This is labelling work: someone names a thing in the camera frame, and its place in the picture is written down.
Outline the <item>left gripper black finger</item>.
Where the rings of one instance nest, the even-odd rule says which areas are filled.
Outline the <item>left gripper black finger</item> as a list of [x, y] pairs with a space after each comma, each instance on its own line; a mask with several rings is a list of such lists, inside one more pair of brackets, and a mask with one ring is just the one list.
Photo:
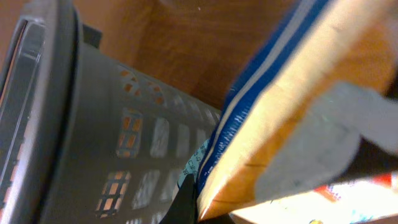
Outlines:
[[197, 223], [197, 189], [194, 175], [185, 177], [174, 201], [160, 224], [196, 224]]

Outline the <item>green tissue pack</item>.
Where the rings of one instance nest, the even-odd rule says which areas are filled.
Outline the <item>green tissue pack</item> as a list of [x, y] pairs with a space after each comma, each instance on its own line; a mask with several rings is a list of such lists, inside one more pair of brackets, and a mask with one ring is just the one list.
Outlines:
[[185, 164], [185, 167], [182, 169], [178, 182], [177, 182], [177, 187], [180, 188], [186, 178], [187, 175], [193, 174], [193, 179], [194, 182], [196, 182], [197, 179], [197, 174], [200, 168], [200, 164], [202, 159], [205, 156], [208, 144], [209, 144], [209, 139], [207, 139], [194, 153], [193, 155], [189, 158], [188, 162]]

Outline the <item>yellow snack bag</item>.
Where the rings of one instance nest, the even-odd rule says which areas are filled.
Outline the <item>yellow snack bag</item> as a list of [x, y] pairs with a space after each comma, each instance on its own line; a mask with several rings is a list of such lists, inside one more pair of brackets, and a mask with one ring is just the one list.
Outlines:
[[236, 80], [197, 175], [200, 221], [254, 204], [254, 186], [310, 104], [339, 81], [382, 93], [394, 62], [374, 25], [394, 0], [300, 1]]

